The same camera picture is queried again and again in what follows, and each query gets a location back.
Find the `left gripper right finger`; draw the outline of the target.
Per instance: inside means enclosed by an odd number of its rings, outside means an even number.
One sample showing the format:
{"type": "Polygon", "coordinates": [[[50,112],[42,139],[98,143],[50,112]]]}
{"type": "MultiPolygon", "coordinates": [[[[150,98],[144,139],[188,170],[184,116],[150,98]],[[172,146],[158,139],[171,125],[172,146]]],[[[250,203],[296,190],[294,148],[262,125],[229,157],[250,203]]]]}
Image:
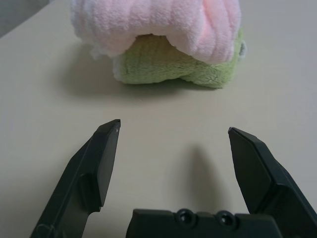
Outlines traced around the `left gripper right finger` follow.
{"type": "Polygon", "coordinates": [[[315,238],[317,214],[264,142],[228,130],[235,176],[250,214],[274,219],[284,238],[315,238]]]}

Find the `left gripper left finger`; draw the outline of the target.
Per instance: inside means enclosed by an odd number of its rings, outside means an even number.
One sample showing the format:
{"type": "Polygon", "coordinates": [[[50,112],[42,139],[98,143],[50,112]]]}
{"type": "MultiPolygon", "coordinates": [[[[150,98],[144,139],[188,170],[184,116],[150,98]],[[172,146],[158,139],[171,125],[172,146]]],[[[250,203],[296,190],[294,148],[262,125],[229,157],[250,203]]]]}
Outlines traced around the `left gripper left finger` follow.
{"type": "Polygon", "coordinates": [[[82,237],[89,215],[105,204],[120,126],[119,119],[99,126],[70,159],[31,237],[82,237]]]}

